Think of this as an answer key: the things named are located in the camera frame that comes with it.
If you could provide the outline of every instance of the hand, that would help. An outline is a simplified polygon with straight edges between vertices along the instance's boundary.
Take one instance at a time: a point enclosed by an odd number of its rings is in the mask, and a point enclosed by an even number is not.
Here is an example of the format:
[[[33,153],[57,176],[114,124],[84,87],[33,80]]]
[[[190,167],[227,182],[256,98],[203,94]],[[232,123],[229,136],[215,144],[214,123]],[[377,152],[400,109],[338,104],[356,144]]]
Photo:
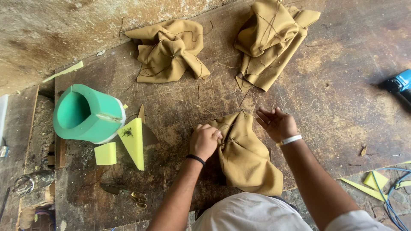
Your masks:
[[[294,117],[282,112],[279,107],[271,111],[259,107],[256,113],[259,116],[257,122],[267,131],[274,142],[279,143],[286,138],[298,135]]]
[[[190,154],[206,161],[217,148],[217,139],[222,139],[221,131],[209,124],[197,125],[190,141]]]

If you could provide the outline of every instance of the black wristband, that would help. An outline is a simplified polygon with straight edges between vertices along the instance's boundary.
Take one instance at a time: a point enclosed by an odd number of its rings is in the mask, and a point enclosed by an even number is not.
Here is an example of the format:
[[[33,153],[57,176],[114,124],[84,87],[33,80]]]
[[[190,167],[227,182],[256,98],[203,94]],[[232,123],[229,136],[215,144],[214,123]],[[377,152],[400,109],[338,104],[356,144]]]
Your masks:
[[[203,164],[203,167],[204,167],[205,164],[206,164],[201,158],[199,158],[198,156],[195,156],[195,155],[189,154],[189,155],[185,156],[185,158],[186,158],[186,159],[187,159],[187,158],[192,158],[192,159],[198,160],[200,163]]]

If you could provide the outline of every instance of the scissors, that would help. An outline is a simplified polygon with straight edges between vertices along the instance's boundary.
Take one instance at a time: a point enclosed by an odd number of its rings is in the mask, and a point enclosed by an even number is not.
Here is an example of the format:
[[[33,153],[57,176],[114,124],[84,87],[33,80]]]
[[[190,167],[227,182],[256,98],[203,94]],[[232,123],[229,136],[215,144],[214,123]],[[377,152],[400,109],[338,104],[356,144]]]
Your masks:
[[[145,194],[140,192],[131,192],[125,188],[122,188],[117,185],[107,184],[107,183],[100,183],[100,187],[104,189],[104,191],[112,193],[114,195],[125,195],[129,196],[133,201],[136,202],[136,206],[141,209],[147,208],[145,202],[147,201],[147,197]]]

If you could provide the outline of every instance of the person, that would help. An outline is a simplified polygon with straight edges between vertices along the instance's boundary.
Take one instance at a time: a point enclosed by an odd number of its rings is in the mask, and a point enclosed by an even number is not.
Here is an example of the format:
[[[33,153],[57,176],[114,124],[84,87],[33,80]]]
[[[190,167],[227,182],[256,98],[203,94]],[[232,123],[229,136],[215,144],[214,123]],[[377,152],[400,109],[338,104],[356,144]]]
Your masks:
[[[298,135],[294,118],[278,107],[260,107],[257,122],[274,142]],[[190,154],[206,161],[217,148],[221,132],[209,124],[198,125],[190,142]],[[391,230],[360,210],[350,196],[318,163],[302,139],[280,146],[301,196],[319,230]],[[184,230],[194,187],[203,164],[186,158],[147,230]],[[192,230],[311,230],[298,212],[282,200],[248,192],[229,196],[207,209]]]

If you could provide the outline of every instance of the stone floor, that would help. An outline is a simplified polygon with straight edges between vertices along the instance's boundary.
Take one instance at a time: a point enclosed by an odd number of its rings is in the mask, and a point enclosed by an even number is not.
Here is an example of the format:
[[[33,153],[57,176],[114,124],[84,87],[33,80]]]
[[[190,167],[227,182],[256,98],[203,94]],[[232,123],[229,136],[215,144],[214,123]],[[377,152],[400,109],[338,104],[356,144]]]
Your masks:
[[[399,164],[394,166],[395,168],[408,169],[411,170],[411,164]],[[394,184],[394,182],[406,172],[397,171],[397,170],[382,170],[379,171],[381,174],[385,175],[390,181],[385,185],[384,192],[387,192],[389,187]],[[346,179],[351,180],[356,183],[361,183],[364,181],[368,173],[360,173]],[[375,199],[374,197],[365,194],[364,192],[344,183],[341,180],[337,180],[338,184],[348,192],[348,194],[355,200],[358,206],[365,210],[372,218],[377,221],[380,221],[384,225],[392,228],[393,230],[399,230],[387,216],[387,212],[384,208],[384,203],[380,200]],[[302,200],[301,194],[298,189],[293,189],[289,191],[284,191],[282,193],[282,198],[288,203],[295,205],[301,217],[304,221],[314,230],[317,231],[318,228],[314,223],[311,215],[309,214],[307,208],[305,207],[304,201]],[[397,190],[394,190],[390,196],[390,202],[393,209],[399,215],[400,219],[405,223],[408,228],[411,228],[411,186],[403,187]],[[195,211],[190,212],[187,231],[191,231],[191,224],[195,221]],[[147,226],[150,221],[140,222],[136,224],[131,224],[127,226],[117,227],[115,231],[143,231],[147,229]]]

